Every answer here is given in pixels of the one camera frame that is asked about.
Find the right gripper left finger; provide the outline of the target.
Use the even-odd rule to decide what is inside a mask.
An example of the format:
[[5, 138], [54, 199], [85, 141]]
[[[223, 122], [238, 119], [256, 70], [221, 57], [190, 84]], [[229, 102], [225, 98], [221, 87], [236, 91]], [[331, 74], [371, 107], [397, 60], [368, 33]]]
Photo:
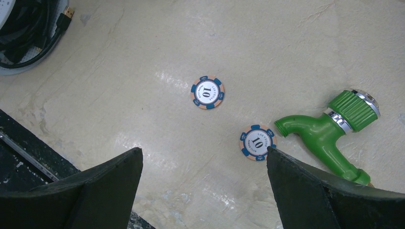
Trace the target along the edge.
[[143, 169], [138, 147], [25, 192], [2, 192], [3, 229], [125, 229]]

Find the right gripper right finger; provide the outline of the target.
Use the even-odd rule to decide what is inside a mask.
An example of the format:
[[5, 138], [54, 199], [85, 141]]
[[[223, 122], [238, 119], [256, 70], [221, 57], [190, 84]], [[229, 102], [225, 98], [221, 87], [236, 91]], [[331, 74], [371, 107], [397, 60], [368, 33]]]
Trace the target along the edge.
[[268, 147], [267, 170], [286, 229], [402, 229], [405, 196], [357, 184]]

